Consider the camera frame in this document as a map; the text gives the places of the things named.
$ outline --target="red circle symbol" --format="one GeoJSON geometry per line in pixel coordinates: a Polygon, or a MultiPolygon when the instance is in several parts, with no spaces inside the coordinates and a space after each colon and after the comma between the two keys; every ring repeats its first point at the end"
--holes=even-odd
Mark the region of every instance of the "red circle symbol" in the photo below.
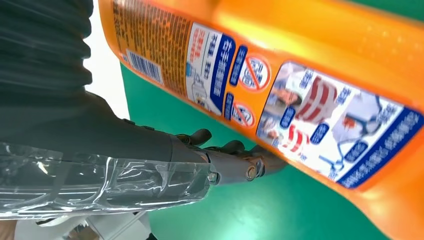
{"type": "Polygon", "coordinates": [[[268,86],[271,79],[270,67],[260,57],[248,56],[241,67],[239,80],[251,91],[260,91],[268,86]]]}
{"type": "Polygon", "coordinates": [[[232,107],[232,119],[244,126],[244,127],[253,127],[255,124],[255,116],[253,112],[245,105],[240,103],[234,103],[232,107]]]}

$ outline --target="flexible hose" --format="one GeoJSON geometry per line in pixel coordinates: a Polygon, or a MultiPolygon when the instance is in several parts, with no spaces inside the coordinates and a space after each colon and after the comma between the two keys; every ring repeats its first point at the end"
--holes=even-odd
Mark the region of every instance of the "flexible hose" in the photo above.
{"type": "Polygon", "coordinates": [[[69,92],[92,82],[92,0],[0,0],[0,90],[69,92]]]}

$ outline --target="orange bottle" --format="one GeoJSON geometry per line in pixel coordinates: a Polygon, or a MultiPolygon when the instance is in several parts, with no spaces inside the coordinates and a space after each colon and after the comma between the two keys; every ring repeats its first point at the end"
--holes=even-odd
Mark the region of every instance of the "orange bottle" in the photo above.
{"type": "Polygon", "coordinates": [[[333,0],[101,0],[140,77],[424,239],[424,25],[333,0]]]}

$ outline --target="barcode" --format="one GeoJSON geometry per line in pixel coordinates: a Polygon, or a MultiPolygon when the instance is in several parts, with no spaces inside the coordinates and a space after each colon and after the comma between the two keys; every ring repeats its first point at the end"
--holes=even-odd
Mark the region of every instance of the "barcode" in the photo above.
{"type": "Polygon", "coordinates": [[[131,64],[131,67],[152,80],[155,80],[157,83],[161,85],[164,84],[161,67],[159,65],[129,50],[127,50],[127,55],[129,56],[129,64],[131,64]]]}

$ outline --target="product label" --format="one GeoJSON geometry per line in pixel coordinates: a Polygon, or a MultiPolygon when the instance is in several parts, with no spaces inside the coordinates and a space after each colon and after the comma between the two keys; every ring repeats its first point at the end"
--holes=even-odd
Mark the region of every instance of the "product label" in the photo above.
{"type": "Polygon", "coordinates": [[[118,55],[135,73],[346,188],[373,176],[423,125],[406,106],[281,65],[285,53],[155,1],[115,0],[113,17],[118,55]]]}
{"type": "Polygon", "coordinates": [[[187,97],[216,115],[222,115],[227,79],[236,51],[234,40],[194,23],[187,51],[187,97]]]}
{"type": "Polygon", "coordinates": [[[356,188],[414,136],[423,116],[293,62],[281,66],[257,136],[292,160],[356,188]]]}

